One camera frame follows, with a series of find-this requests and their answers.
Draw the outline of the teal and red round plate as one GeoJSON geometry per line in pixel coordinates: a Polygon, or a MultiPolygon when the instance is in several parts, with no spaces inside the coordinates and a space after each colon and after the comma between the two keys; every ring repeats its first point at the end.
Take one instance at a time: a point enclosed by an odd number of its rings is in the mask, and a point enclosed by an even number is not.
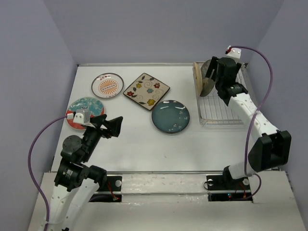
{"type": "Polygon", "coordinates": [[[79,109],[89,110],[90,117],[95,117],[103,115],[105,107],[103,103],[96,98],[82,97],[69,105],[66,114],[76,112],[79,109]]]}

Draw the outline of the grey deer round plate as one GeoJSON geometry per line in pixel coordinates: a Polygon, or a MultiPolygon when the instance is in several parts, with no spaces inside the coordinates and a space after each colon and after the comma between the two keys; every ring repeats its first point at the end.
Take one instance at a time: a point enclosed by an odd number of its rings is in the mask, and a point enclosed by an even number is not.
{"type": "Polygon", "coordinates": [[[201,97],[207,96],[215,86],[215,81],[212,79],[215,70],[209,68],[210,63],[211,60],[207,60],[200,68],[202,75],[202,91],[200,93],[201,97]]]}

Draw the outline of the cream bird plate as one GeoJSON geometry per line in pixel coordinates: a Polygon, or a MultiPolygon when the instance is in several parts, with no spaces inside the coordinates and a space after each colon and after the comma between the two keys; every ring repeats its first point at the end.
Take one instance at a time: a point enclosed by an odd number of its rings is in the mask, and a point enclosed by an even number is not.
{"type": "Polygon", "coordinates": [[[195,79],[196,90],[197,90],[198,96],[204,97],[201,67],[199,66],[197,62],[193,63],[193,76],[195,79]]]}

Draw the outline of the white orange sunburst round plate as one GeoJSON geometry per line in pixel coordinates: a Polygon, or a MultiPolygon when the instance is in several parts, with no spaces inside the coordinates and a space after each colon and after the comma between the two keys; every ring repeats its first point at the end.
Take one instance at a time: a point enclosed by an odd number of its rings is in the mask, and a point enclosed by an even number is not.
{"type": "Polygon", "coordinates": [[[101,98],[109,99],[117,96],[124,87],[123,78],[115,73],[104,73],[97,76],[92,84],[92,93],[101,98]]]}

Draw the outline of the square cream flower plate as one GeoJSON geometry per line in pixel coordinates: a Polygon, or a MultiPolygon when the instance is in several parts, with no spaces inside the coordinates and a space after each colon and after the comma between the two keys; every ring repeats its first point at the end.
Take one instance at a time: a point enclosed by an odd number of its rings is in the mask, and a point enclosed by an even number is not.
{"type": "Polygon", "coordinates": [[[169,90],[170,87],[167,84],[147,73],[142,73],[124,90],[123,94],[136,104],[151,111],[169,90]]]}

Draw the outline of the dark blue blossom plate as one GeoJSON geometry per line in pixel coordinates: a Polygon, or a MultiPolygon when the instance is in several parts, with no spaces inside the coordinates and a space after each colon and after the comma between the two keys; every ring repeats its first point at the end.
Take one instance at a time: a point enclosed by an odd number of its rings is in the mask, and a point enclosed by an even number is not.
{"type": "Polygon", "coordinates": [[[190,113],[184,104],[176,100],[165,100],[152,110],[151,118],[161,132],[175,134],[188,126],[190,113]]]}

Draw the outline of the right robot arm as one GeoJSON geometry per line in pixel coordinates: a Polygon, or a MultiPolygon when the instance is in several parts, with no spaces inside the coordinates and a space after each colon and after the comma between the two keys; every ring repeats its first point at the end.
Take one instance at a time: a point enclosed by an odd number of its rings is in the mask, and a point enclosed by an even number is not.
{"type": "Polygon", "coordinates": [[[245,150],[243,162],[225,167],[222,175],[214,180],[215,186],[228,189],[245,177],[285,165],[291,147],[291,134],[272,125],[257,110],[245,86],[237,82],[240,68],[240,63],[228,57],[212,57],[201,66],[204,89],[217,90],[225,105],[248,126],[248,137],[255,142],[251,149],[245,150]]]}

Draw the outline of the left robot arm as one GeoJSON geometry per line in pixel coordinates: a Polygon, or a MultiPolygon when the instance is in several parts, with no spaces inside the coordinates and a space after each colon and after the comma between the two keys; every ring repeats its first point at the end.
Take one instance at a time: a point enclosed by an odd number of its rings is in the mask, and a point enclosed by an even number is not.
{"type": "Polygon", "coordinates": [[[88,110],[65,116],[84,127],[83,136],[68,136],[62,145],[61,162],[54,179],[51,200],[46,205],[40,231],[72,231],[77,219],[97,190],[106,186],[107,171],[86,166],[101,138],[118,137],[123,117],[107,120],[105,114],[91,117],[88,110]]]}

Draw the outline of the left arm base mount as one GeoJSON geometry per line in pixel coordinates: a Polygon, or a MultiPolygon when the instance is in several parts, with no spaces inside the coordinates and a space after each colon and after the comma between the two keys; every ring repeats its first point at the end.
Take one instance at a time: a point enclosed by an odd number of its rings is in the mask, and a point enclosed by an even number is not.
{"type": "Polygon", "coordinates": [[[122,202],[122,176],[107,176],[107,181],[93,194],[90,203],[120,203],[122,202]]]}

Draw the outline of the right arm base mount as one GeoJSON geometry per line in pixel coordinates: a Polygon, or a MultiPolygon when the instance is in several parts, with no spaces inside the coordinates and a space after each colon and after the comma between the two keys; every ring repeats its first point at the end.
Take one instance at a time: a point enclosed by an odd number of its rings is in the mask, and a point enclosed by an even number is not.
{"type": "Polygon", "coordinates": [[[210,202],[253,200],[248,178],[225,181],[222,175],[207,175],[203,187],[210,202]]]}

